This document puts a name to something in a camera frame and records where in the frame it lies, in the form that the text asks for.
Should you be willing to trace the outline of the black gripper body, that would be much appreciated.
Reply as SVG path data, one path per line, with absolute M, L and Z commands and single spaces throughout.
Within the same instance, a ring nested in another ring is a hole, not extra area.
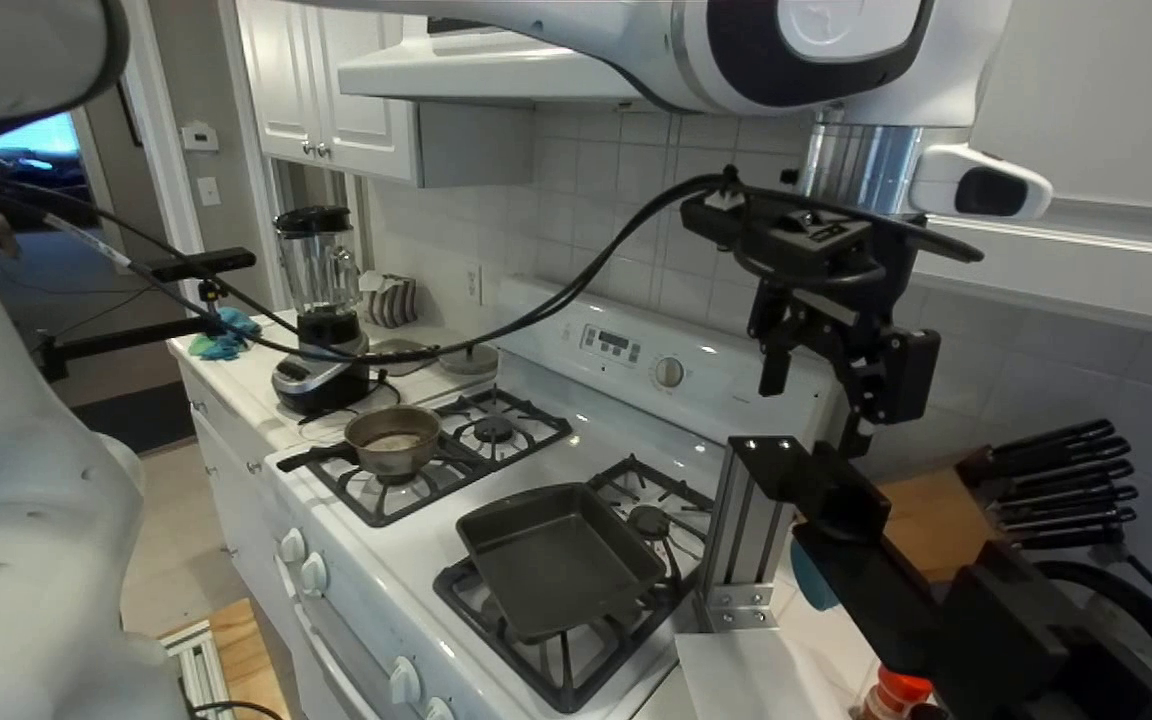
M 857 284 L 841 278 L 821 284 L 787 274 L 760 278 L 748 313 L 748 338 L 764 347 L 760 391 L 782 398 L 791 352 L 810 347 L 836 371 L 862 422 L 922 422 L 934 398 L 941 338 L 901 330 L 894 318 L 911 259 L 917 254 L 904 245 L 883 248 Z

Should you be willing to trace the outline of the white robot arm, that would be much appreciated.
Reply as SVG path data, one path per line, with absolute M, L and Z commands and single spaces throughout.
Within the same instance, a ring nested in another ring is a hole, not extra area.
M 0 137 L 112 93 L 143 0 L 0 0 Z M 836 107 L 970 128 L 1011 0 L 248 0 L 290 75 L 254 81 L 260 140 L 409 181 L 417 115 L 498 121 L 541 97 L 632 93 L 688 115 Z M 85 427 L 0 305 L 0 720 L 186 720 L 120 621 L 141 528 L 134 452 Z

